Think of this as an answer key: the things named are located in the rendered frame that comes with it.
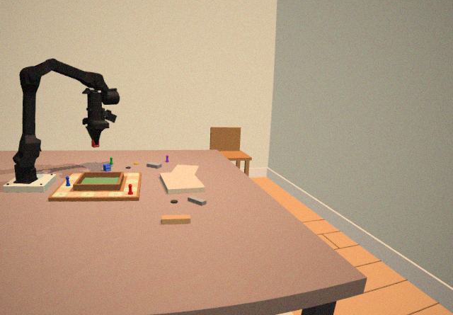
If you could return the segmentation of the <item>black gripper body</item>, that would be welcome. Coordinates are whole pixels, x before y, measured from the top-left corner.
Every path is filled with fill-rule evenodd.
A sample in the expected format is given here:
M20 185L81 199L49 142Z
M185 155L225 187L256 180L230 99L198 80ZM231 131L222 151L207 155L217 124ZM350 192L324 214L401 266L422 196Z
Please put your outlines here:
M82 120L82 125L87 124L88 127L93 129L110 128L109 122L102 120L102 105L87 106L88 118Z

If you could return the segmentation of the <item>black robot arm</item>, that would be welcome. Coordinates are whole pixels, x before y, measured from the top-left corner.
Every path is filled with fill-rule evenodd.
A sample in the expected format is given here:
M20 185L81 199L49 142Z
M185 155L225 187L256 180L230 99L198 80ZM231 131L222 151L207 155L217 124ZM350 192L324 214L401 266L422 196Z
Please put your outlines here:
M69 76L87 86L82 94L87 94L88 105L117 105L120 96L116 88L108 88L99 73L83 71L76 67L59 62L54 58L36 66L29 66L20 71L21 88L23 91L23 134L19 142L18 152L13 157L16 181L13 183L31 184L38 179L35 161L40 155L41 140L35 136L36 92L43 75L50 71ZM89 89L94 88L94 89ZM101 91L99 93L98 91Z

